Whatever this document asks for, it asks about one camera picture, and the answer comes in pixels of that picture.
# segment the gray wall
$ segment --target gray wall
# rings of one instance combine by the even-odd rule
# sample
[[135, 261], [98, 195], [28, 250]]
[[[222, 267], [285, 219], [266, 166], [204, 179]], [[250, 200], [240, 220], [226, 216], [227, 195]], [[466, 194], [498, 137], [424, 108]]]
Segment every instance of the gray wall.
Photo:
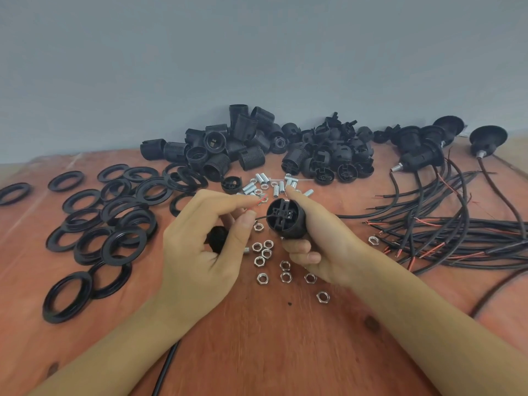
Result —
[[0, 163], [178, 140], [232, 103], [523, 130], [527, 50], [526, 0], [0, 0]]

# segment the silver nut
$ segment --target silver nut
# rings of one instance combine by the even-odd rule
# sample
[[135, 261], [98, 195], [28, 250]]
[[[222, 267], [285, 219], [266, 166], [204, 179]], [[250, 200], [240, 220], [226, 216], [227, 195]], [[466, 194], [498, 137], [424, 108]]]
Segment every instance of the silver nut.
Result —
[[281, 276], [280, 280], [284, 282], [285, 284], [289, 284], [293, 279], [292, 274], [287, 271], [284, 271], [283, 273], [281, 273], [280, 276]]
[[269, 281], [267, 274], [260, 273], [257, 275], [257, 282], [259, 285], [266, 285]]
[[264, 249], [262, 250], [261, 256], [263, 256], [266, 260], [271, 257], [273, 252], [270, 249]]
[[307, 273], [304, 275], [304, 279], [306, 280], [307, 284], [314, 284], [315, 281], [317, 281], [317, 277], [312, 273]]
[[264, 266], [264, 264], [266, 264], [266, 259], [264, 257], [255, 257], [255, 261], [254, 261], [255, 265], [258, 266], [259, 268], [261, 266]]
[[280, 268], [281, 268], [282, 271], [289, 271], [291, 267], [292, 266], [291, 266], [289, 261], [284, 261], [283, 260], [283, 261], [280, 262]]
[[251, 246], [251, 248], [253, 249], [255, 253], [260, 253], [262, 250], [262, 243], [259, 243], [259, 242], [253, 243], [253, 246]]
[[380, 243], [380, 240], [376, 236], [371, 236], [368, 239], [368, 242], [373, 246], [377, 246]]
[[319, 303], [328, 304], [330, 301], [330, 295], [327, 292], [319, 292], [317, 294], [317, 299], [319, 300]]

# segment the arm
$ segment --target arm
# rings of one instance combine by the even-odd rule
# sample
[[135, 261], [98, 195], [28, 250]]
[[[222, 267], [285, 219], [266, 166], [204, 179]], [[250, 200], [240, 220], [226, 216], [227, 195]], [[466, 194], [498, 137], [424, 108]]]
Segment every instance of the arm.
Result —
[[[163, 234], [163, 283], [154, 297], [31, 396], [127, 395], [144, 373], [224, 299], [238, 277], [259, 199], [201, 190]], [[221, 219], [229, 230], [222, 252], [204, 251]]]
[[306, 211], [308, 240], [284, 240], [290, 259], [350, 287], [445, 396], [528, 394], [528, 360], [442, 299], [383, 253], [359, 240], [334, 214], [287, 189]]

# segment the forearm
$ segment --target forearm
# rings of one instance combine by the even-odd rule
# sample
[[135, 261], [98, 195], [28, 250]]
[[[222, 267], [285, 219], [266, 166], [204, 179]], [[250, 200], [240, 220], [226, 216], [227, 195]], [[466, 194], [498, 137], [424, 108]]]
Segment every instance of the forearm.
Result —
[[350, 287], [443, 395], [527, 394], [527, 359], [419, 278], [370, 249], [351, 267]]
[[175, 323], [156, 296], [31, 396], [127, 395], [190, 325]]

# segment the plywood surface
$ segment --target plywood surface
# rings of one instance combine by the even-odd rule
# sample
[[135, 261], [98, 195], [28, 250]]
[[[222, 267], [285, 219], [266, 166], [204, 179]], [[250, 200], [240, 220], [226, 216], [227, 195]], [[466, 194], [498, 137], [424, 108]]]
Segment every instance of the plywood surface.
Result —
[[[388, 168], [398, 157], [389, 145], [375, 145], [375, 173], [352, 184], [333, 183], [320, 187], [301, 181], [303, 191], [313, 188], [312, 198], [334, 213], [358, 214], [364, 208], [385, 204], [373, 195], [392, 193]], [[451, 157], [464, 171], [478, 169], [465, 146], [452, 147]], [[250, 172], [233, 164], [230, 175], [247, 183], [256, 172], [270, 178], [284, 176], [282, 156], [267, 155], [264, 169]], [[494, 179], [521, 213], [528, 216], [528, 181], [494, 158], [485, 160]], [[88, 267], [79, 266], [72, 252], [51, 253], [44, 242], [65, 218], [64, 200], [81, 189], [102, 188], [97, 173], [112, 164], [149, 165], [161, 171], [166, 161], [145, 161], [139, 150], [82, 153], [36, 159], [18, 172], [11, 182], [29, 182], [34, 192], [23, 201], [0, 208], [0, 389], [10, 396], [23, 395], [43, 381], [50, 372], [67, 364], [125, 320], [148, 299], [161, 283], [161, 232], [173, 220], [168, 202], [152, 207], [160, 232], [134, 263], [128, 283], [109, 298], [92, 301], [74, 319], [59, 325], [41, 316], [44, 296], [64, 276]], [[85, 182], [64, 193], [48, 191], [48, 181], [57, 174], [79, 170]], [[421, 174], [424, 183], [432, 170]], [[399, 172], [402, 192], [415, 187], [412, 174]], [[219, 184], [210, 184], [220, 189]], [[513, 219], [508, 208], [495, 196], [483, 177], [469, 186], [470, 211], [475, 218]], [[264, 212], [267, 205], [258, 207]], [[438, 211], [452, 214], [459, 209], [450, 196]], [[376, 231], [361, 220], [348, 221], [362, 239]], [[168, 372], [165, 395], [427, 395], [437, 394], [429, 381], [392, 336], [372, 319], [369, 309], [354, 294], [323, 283], [305, 282], [304, 270], [293, 267], [294, 280], [283, 284], [279, 263], [287, 259], [280, 241], [268, 228], [250, 240], [275, 242], [274, 255], [265, 268], [253, 265], [254, 255], [244, 257], [239, 279], [228, 297], [185, 335]], [[259, 286], [257, 272], [270, 277]], [[109, 283], [114, 269], [101, 273]], [[421, 278], [446, 300], [469, 312], [493, 284], [508, 272], [476, 271], [439, 267]], [[480, 321], [513, 346], [528, 354], [527, 278], [511, 284], [494, 299]], [[330, 303], [320, 304], [315, 294], [325, 290]], [[73, 297], [74, 287], [62, 295]], [[163, 364], [160, 359], [140, 381], [134, 395], [149, 395]]]

